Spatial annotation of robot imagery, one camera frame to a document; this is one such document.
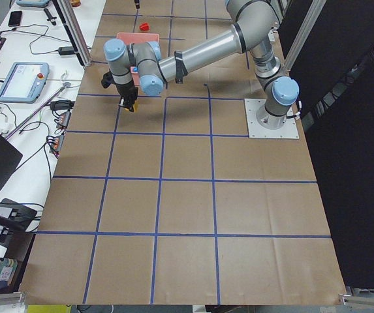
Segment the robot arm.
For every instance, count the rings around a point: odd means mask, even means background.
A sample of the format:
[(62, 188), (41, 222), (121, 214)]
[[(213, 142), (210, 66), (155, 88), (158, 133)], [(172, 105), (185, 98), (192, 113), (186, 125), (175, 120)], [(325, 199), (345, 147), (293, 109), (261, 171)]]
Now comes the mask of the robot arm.
[(275, 12), (267, 1), (226, 1), (232, 19), (227, 31), (163, 59), (159, 43), (147, 41), (126, 44), (118, 38), (108, 40), (104, 55), (109, 70), (102, 77), (104, 88), (115, 85), (119, 105), (134, 110), (138, 92), (154, 97), (165, 83), (183, 83), (189, 73), (222, 60), (234, 53), (250, 52), (255, 76), (266, 93), (263, 107), (257, 111), (258, 123), (271, 130), (281, 128), (290, 107), (300, 93), (298, 83), (285, 75), (273, 52), (268, 33), (275, 22)]

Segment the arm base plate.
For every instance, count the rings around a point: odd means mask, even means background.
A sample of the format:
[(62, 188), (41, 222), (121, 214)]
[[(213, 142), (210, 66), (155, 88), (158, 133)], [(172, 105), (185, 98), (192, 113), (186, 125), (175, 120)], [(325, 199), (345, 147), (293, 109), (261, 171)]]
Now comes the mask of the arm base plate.
[(245, 98), (248, 135), (251, 139), (299, 140), (295, 119), (276, 117), (266, 111), (265, 99)]

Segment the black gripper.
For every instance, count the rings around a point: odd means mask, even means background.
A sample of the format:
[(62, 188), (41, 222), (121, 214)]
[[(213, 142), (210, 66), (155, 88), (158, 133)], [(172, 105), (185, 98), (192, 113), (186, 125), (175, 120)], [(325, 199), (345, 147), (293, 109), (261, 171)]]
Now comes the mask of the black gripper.
[[(140, 8), (140, 0), (134, 0), (136, 9)], [(138, 98), (138, 88), (133, 81), (125, 84), (116, 84), (117, 91), (120, 95), (119, 107), (129, 109)]]

